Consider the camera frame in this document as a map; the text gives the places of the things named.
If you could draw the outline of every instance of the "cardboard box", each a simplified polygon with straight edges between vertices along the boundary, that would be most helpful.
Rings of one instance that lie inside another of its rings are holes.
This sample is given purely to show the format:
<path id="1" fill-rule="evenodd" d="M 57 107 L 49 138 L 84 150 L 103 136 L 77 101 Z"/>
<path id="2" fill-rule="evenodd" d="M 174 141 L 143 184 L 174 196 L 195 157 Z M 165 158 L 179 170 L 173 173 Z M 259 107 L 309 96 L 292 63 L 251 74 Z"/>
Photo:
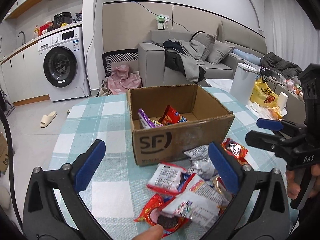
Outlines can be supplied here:
<path id="1" fill-rule="evenodd" d="M 5 173 L 8 168 L 8 144 L 3 134 L 0 133 L 0 171 Z"/>
<path id="2" fill-rule="evenodd" d="M 186 150 L 212 141 L 221 143 L 235 117 L 217 98 L 194 84 L 131 89 L 127 92 L 127 102 L 134 158 L 139 166 L 183 159 Z M 167 105 L 188 122 L 140 128 L 140 108 L 150 119 L 159 120 Z"/>

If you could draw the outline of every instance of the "floor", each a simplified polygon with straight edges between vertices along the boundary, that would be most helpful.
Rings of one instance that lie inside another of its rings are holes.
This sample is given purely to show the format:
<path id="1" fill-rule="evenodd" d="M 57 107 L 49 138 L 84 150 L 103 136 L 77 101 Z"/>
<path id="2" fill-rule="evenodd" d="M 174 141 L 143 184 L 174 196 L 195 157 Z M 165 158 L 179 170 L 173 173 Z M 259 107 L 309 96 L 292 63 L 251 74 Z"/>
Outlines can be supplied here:
<path id="1" fill-rule="evenodd" d="M 22 218 L 24 199 L 32 170 L 40 166 L 44 170 L 49 167 L 53 148 L 60 129 L 67 118 L 67 110 L 84 100 L 73 99 L 60 102 L 43 101 L 17 106 L 8 117 L 15 154 L 14 186 L 17 206 Z M 57 116 L 46 128 L 40 128 L 40 120 L 44 114 L 57 111 Z M 9 172 L 1 175 L 0 185 L 9 191 Z M 9 218 L 17 223 L 12 205 L 6 211 Z"/>

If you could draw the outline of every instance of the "washing machine door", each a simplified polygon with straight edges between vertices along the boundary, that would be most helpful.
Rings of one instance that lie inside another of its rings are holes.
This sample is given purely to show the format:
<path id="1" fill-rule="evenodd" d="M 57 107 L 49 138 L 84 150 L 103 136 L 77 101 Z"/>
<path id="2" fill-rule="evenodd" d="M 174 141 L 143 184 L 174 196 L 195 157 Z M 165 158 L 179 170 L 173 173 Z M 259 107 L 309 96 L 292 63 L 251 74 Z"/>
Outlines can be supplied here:
<path id="1" fill-rule="evenodd" d="M 43 70 L 47 80 L 55 87 L 69 85 L 77 73 L 77 60 L 71 50 L 55 47 L 45 55 Z"/>

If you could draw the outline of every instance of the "trash can lid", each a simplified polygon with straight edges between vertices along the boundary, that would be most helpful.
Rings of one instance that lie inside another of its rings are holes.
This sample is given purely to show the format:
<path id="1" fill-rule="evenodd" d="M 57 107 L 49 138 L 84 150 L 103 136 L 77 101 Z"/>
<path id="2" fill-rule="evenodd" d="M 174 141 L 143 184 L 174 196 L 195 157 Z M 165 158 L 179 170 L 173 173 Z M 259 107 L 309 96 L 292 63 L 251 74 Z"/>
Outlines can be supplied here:
<path id="1" fill-rule="evenodd" d="M 258 70 L 256 70 L 254 67 L 247 65 L 247 64 L 244 64 L 244 63 L 238 63 L 238 67 L 242 68 L 245 71 L 249 71 L 249 72 L 252 72 L 255 74 L 258 73 Z"/>

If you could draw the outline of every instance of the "white curtain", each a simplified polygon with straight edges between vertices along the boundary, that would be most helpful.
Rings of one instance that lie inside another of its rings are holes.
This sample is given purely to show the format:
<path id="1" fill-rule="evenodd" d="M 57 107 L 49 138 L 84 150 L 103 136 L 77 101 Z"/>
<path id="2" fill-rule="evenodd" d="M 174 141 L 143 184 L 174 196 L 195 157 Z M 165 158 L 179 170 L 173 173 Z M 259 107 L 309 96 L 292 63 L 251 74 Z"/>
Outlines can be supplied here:
<path id="1" fill-rule="evenodd" d="M 296 0 L 264 0 L 268 52 L 304 70 L 320 64 L 320 31 L 316 30 Z"/>

